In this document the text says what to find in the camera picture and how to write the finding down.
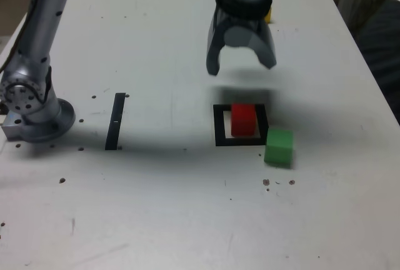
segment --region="red cube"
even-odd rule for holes
[[[232,104],[231,134],[234,137],[249,137],[256,132],[256,108],[253,104]]]

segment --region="green cube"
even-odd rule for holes
[[[293,158],[293,132],[268,129],[264,162],[274,166],[289,167]]]

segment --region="floor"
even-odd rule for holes
[[[25,15],[28,4],[29,0],[0,0],[0,36],[10,36],[14,32]]]

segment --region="black strip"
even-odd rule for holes
[[[215,104],[214,109],[214,130],[215,146],[260,146],[265,145],[268,133],[268,120],[263,104],[255,104],[258,129],[260,137],[254,138],[226,138],[224,111],[230,111],[230,104]]]
[[[124,103],[125,93],[116,93],[114,98],[114,105],[112,106],[110,126],[108,127],[105,150],[117,150],[119,128],[121,127],[121,122],[123,120]]]

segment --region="yellow object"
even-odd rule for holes
[[[270,23],[270,22],[271,22],[271,11],[272,11],[272,10],[273,10],[273,7],[271,6],[271,7],[269,8],[269,12],[268,12],[267,16],[265,16],[265,18],[264,18],[265,22],[267,22],[267,23]]]

